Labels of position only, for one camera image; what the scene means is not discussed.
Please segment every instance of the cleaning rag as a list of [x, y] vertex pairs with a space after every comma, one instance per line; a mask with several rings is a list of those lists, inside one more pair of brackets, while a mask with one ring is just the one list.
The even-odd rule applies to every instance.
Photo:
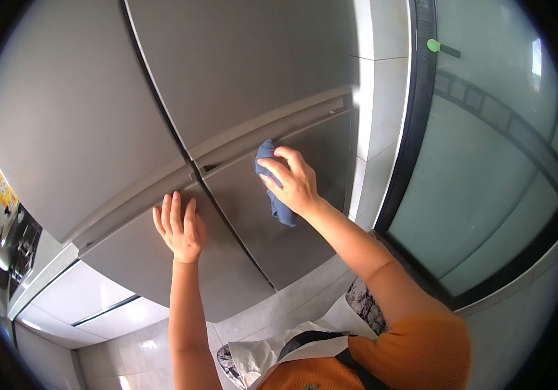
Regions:
[[[277, 183], [279, 187], [283, 187], [281, 182], [266, 168], [260, 166], [257, 163], [257, 159], [273, 159], [276, 161], [281, 161], [277, 157], [275, 157], [275, 145], [273, 144], [272, 140], [265, 140], [259, 149], [257, 150], [257, 155], [255, 156], [255, 173], [258, 175], [265, 175], [271, 178], [272, 180]], [[278, 200], [275, 194], [270, 191], [266, 190], [268, 197], [270, 198], [270, 207], [272, 209], [273, 216], [279, 219], [279, 222], [283, 223], [283, 225], [288, 225], [289, 227], [293, 228], [296, 226], [296, 214], [283, 204], [282, 201]]]

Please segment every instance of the black strap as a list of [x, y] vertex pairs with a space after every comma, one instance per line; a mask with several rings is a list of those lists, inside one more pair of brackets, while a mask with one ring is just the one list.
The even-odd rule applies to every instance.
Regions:
[[338, 353], [335, 358], [339, 361], [339, 363], [342, 363], [346, 367], [355, 371], [365, 390], [390, 390], [389, 386], [363, 368], [361, 364], [357, 363], [355, 359], [353, 359], [353, 355], [351, 355], [348, 348]]
[[299, 333], [296, 336], [292, 337], [292, 339], [283, 346], [281, 352], [279, 353], [279, 359], [277, 359], [277, 361], [283, 359], [285, 355], [297, 348], [304, 346], [307, 343], [312, 343], [313, 341], [335, 339], [336, 337], [342, 336], [345, 335], [339, 332], [305, 331]]
[[[339, 332], [323, 332], [323, 331], [305, 331], [296, 336], [292, 337], [290, 341], [288, 341], [281, 352], [279, 353], [278, 361], [283, 359], [285, 355], [294, 351], [297, 348], [304, 346], [305, 344], [312, 343], [313, 341], [320, 341], [320, 340], [329, 340], [334, 339], [337, 337], [345, 336], [343, 333]], [[368, 370], [363, 368], [363, 366], [353, 359], [353, 355], [351, 352], [346, 348], [344, 351], [341, 351], [339, 354], [335, 356], [339, 363], [344, 364], [346, 367], [354, 370], [357, 374], [357, 377], [361, 381], [365, 390], [390, 390], [390, 388], [384, 384], [381, 380], [377, 377], [372, 375]]]

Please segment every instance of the woman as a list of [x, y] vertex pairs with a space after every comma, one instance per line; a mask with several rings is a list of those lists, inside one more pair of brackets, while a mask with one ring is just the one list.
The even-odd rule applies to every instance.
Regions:
[[[367, 294], [376, 301], [384, 320], [351, 320], [360, 330], [347, 331], [375, 334], [370, 338], [346, 336], [330, 329], [334, 327], [333, 318], [344, 319], [337, 316], [346, 301], [341, 297], [321, 322], [305, 323], [286, 335], [254, 344], [265, 348], [266, 361], [256, 355], [258, 350], [246, 349], [251, 344], [230, 343], [231, 353], [227, 355], [237, 355], [233, 356], [233, 365], [238, 368], [231, 370], [235, 375], [232, 380], [240, 387], [262, 390], [464, 388], [470, 368], [470, 342], [463, 321], [415, 284], [383, 245], [318, 196], [314, 170], [299, 152], [278, 147], [275, 156], [285, 159], [288, 167], [273, 159], [259, 159], [258, 164], [267, 168], [282, 187], [267, 176], [260, 175], [261, 179], [354, 271], [358, 279], [352, 290], [358, 290], [360, 281], [365, 282]], [[174, 381], [176, 389], [219, 389], [198, 289], [197, 260], [206, 236], [195, 207], [196, 201], [190, 200], [182, 222], [180, 196], [174, 192], [172, 198], [164, 197], [161, 216], [153, 208], [155, 227], [175, 256], [168, 323]], [[359, 294], [348, 294], [353, 301], [355, 293]], [[362, 330], [363, 323], [372, 328], [370, 333]], [[381, 323], [388, 329], [382, 334]]]

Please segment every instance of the yellow sticker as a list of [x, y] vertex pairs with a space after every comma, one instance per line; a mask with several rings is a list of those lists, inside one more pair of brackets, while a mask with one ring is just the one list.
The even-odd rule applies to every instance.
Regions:
[[0, 171], [0, 205], [2, 205], [2, 207], [12, 209], [12, 207], [17, 204], [17, 201], [18, 199], [16, 195], [12, 192], [12, 189]]

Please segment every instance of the orange shirt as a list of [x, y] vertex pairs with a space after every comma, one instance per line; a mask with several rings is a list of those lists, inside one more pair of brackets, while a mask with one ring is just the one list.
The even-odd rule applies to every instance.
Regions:
[[[470, 340], [463, 320], [445, 313], [408, 316], [376, 340], [348, 338], [358, 363], [391, 389], [464, 389], [470, 370]], [[352, 370], [335, 357], [281, 363], [259, 390], [363, 389]]]

